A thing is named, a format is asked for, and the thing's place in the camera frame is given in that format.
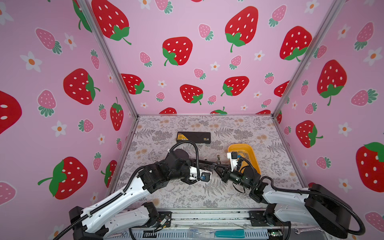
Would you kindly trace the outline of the black stapler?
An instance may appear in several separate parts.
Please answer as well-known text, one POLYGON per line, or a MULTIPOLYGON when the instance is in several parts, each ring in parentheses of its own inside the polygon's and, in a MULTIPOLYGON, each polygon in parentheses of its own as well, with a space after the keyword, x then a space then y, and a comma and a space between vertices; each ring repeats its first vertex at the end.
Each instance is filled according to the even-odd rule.
POLYGON ((196 163, 196 165, 199 165, 199 169, 204 169, 204 170, 207 170, 207 169, 214 170, 219 166, 219 164, 215 162, 204 161, 204 160, 199 160, 199 163, 196 163))

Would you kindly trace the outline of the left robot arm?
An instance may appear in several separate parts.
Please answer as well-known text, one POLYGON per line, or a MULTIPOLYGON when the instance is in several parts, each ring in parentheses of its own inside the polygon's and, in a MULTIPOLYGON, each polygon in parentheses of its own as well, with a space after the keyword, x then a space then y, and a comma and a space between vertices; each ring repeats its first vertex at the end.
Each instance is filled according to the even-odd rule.
POLYGON ((101 200, 87 207, 75 207, 70 211, 71 225, 56 237, 59 240, 67 232, 73 231, 75 240, 106 240, 115 234, 133 227, 151 227, 158 220, 159 213, 153 203, 144 203, 135 210, 125 209, 138 200, 165 188, 172 180, 181 180, 193 185, 209 182, 212 173, 200 168, 197 145, 188 141, 195 149, 196 157, 191 159, 187 152, 175 144, 164 160, 138 167, 128 183, 101 200))

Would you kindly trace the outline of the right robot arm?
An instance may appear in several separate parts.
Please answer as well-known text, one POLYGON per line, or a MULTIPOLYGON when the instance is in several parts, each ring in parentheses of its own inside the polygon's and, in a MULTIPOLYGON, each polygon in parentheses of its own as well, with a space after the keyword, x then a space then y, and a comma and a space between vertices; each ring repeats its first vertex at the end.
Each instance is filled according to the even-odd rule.
POLYGON ((340 239, 366 233, 365 224, 352 207, 322 185, 301 190, 276 187, 273 178, 261 176, 241 156, 231 159, 230 165, 214 164, 213 169, 223 182, 231 181, 243 187, 255 202, 267 204, 281 222, 317 226, 340 239))

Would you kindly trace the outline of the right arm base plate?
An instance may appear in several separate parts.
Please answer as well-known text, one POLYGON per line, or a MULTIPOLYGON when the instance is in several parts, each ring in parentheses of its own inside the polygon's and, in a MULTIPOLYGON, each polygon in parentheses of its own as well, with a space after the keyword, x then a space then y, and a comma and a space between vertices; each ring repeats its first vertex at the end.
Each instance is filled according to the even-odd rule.
POLYGON ((247 220, 251 222, 252 227, 277 227, 280 225, 275 215, 266 211, 249 211, 247 220))

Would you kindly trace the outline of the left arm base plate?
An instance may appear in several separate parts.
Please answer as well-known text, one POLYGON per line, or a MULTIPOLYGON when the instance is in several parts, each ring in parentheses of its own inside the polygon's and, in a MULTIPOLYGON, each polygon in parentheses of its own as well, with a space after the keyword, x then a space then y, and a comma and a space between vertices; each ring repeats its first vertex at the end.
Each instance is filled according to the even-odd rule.
POLYGON ((172 222, 172 212, 170 211, 160 211, 158 216, 149 225, 149 228, 159 228, 160 226, 166 226, 167 228, 171 226, 172 222))

